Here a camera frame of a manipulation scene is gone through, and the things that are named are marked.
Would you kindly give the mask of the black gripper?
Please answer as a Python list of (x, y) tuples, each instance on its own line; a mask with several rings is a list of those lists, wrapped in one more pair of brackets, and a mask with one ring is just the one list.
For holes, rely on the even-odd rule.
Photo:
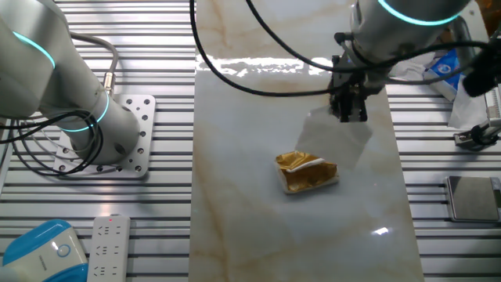
[(341, 122), (366, 122), (365, 99), (382, 90), (382, 78), (371, 70), (331, 73), (329, 83), (330, 111)]

